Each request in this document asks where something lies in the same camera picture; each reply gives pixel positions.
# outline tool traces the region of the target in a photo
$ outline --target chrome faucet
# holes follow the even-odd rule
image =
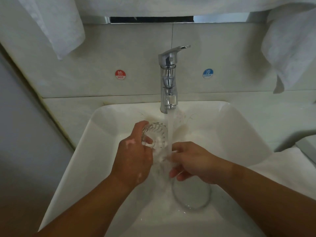
[[[160,111],[167,114],[167,109],[175,109],[178,104],[176,85],[177,53],[188,46],[178,46],[158,55],[161,75]]]

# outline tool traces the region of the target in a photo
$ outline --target sink basin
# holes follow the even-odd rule
[[[103,106],[94,112],[40,229],[109,175],[120,140],[131,133],[136,122],[166,123],[166,115],[159,108],[160,103],[121,104]],[[193,141],[246,167],[272,154],[239,111],[223,101],[179,102],[173,140]],[[178,204],[169,186],[164,187],[163,193],[155,188],[155,181],[149,175],[120,207],[106,236],[264,236],[217,185],[211,186],[210,203],[199,211]]]

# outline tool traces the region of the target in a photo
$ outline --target round sticker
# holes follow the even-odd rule
[[[124,80],[124,79],[126,78],[126,73],[125,73],[125,71],[117,70],[117,71],[115,72],[115,76],[116,76],[116,78],[119,79],[119,80]]]
[[[214,74],[214,71],[212,69],[206,69],[203,72],[203,77],[204,78],[211,78],[211,76]]]

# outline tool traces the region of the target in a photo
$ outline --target white cloth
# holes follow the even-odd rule
[[[58,57],[84,40],[78,14],[195,16],[273,9],[262,52],[277,73],[275,93],[290,89],[316,56],[316,0],[20,0]]]
[[[58,59],[81,45],[83,24],[74,0],[19,0],[42,29]]]
[[[273,153],[250,169],[316,200],[316,167],[297,147]]]

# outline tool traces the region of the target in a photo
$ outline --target person's left hand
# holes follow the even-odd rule
[[[142,145],[142,132],[148,121],[135,124],[129,137],[118,145],[118,151],[114,160],[111,175],[123,185],[134,189],[147,179],[153,164],[153,151],[150,147]]]

